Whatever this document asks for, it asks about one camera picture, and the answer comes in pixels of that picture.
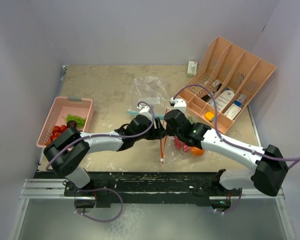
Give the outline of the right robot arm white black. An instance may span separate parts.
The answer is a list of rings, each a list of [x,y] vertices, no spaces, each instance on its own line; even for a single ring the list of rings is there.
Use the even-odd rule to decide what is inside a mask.
[[[288,165],[278,147],[249,145],[223,134],[200,122],[191,123],[178,109],[165,114],[166,133],[177,137],[189,147],[196,147],[223,155],[243,165],[245,170],[220,170],[212,190],[218,196],[229,190],[255,188],[261,193],[275,197],[288,173]]]

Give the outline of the zip bag with fake fruit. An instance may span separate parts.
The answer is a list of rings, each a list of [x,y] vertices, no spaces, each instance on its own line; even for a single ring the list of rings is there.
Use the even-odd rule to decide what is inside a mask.
[[[155,76],[137,77],[132,81],[130,88],[130,106],[126,113],[136,116],[140,109],[137,104],[146,102],[154,107],[155,117],[164,119],[166,109],[169,108],[169,84],[166,79]]]

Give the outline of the zip bag with orange watermelon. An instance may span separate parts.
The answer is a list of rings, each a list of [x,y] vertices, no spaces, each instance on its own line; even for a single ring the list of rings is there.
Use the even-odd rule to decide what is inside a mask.
[[[176,136],[166,136],[159,140],[160,163],[172,163],[181,157],[193,156],[190,153],[191,146],[181,142]]]

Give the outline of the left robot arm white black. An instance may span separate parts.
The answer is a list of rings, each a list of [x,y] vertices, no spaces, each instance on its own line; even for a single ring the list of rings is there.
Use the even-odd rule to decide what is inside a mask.
[[[93,191],[93,180],[88,172],[80,167],[87,154],[120,152],[133,147],[139,140],[161,140],[165,136],[166,130],[159,118],[150,120],[139,114],[130,123],[108,133],[91,134],[70,127],[51,142],[43,154],[59,178],[71,182],[81,196],[88,196]]]

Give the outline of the orange fake orange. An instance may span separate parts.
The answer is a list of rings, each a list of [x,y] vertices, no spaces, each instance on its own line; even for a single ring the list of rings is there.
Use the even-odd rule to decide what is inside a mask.
[[[200,157],[205,153],[204,149],[200,149],[197,147],[191,147],[189,150],[190,150],[190,153],[195,157]]]

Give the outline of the dark purple fake plum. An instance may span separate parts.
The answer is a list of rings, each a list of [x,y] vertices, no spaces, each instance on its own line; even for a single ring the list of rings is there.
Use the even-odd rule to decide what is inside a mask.
[[[69,120],[69,121],[66,123],[66,127],[67,127],[67,128],[70,128],[70,127],[76,128],[76,127],[77,127],[77,122],[74,121],[74,120]]]

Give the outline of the pink plastic basket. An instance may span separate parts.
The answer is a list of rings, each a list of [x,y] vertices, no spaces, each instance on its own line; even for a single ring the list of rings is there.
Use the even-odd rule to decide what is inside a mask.
[[[70,116],[82,118],[84,125],[79,127],[79,124],[77,124],[77,129],[88,132],[94,112],[95,108],[92,99],[66,96],[56,97],[40,132],[36,143],[37,147],[45,148],[46,142],[50,141],[53,128],[67,125]]]

